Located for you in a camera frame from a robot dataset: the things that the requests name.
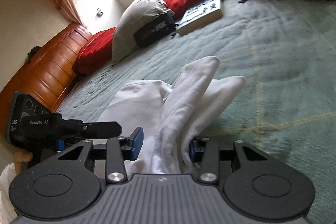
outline camera lens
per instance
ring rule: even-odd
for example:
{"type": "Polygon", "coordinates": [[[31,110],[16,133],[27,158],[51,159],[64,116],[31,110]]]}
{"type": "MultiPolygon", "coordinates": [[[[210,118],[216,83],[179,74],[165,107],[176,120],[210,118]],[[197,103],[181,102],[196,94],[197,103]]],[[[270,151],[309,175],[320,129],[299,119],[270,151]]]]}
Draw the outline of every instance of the camera lens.
{"type": "Polygon", "coordinates": [[[35,115],[42,115],[42,113],[43,113],[42,107],[40,105],[37,105],[35,107],[34,112],[35,112],[35,115]]]}
{"type": "Polygon", "coordinates": [[[28,99],[26,101],[26,109],[31,110],[32,108],[33,108],[33,102],[30,99],[28,99]]]}

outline book cover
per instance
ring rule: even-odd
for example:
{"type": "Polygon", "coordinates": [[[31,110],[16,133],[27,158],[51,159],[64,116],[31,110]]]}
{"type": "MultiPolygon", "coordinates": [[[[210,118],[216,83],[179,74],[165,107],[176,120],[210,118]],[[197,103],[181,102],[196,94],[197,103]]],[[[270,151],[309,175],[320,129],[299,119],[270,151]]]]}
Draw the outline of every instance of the book cover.
{"type": "Polygon", "coordinates": [[[220,19],[222,16],[221,0],[203,0],[184,13],[176,31],[180,35],[185,35],[220,19]]]}

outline grey pillow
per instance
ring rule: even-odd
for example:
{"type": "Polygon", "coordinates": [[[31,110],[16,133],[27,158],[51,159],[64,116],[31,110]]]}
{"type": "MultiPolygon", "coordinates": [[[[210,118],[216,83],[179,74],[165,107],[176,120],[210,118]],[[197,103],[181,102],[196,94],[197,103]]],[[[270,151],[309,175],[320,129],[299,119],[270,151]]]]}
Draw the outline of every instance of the grey pillow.
{"type": "Polygon", "coordinates": [[[174,12],[167,8],[163,0],[133,1],[121,16],[115,29],[112,42],[112,61],[118,63],[131,54],[137,48],[134,33],[162,14],[174,15],[174,12]]]}

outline wooden headboard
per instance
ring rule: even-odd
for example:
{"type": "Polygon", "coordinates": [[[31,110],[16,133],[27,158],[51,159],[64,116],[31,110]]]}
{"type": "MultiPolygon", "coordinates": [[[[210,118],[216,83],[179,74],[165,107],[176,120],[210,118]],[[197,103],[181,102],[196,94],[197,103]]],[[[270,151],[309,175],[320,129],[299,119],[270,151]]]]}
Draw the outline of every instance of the wooden headboard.
{"type": "Polygon", "coordinates": [[[72,65],[81,47],[92,37],[84,27],[71,23],[25,63],[0,93],[0,133],[15,91],[29,93],[51,111],[57,110],[78,77],[72,65]]]}

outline bed sheet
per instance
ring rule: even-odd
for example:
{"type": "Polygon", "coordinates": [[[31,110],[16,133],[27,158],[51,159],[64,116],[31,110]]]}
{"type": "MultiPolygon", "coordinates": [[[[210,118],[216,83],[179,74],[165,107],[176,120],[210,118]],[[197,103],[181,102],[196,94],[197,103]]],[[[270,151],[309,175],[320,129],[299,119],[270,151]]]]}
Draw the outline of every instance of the bed sheet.
{"type": "Polygon", "coordinates": [[[224,0],[223,18],[203,29],[106,64],[59,111],[94,122],[128,80],[172,84],[185,64],[215,55],[221,60],[216,79],[242,75],[247,81],[203,135],[225,143],[243,139],[305,173],[316,187],[308,218],[328,223],[336,219],[336,5],[237,2],[224,0]]]}

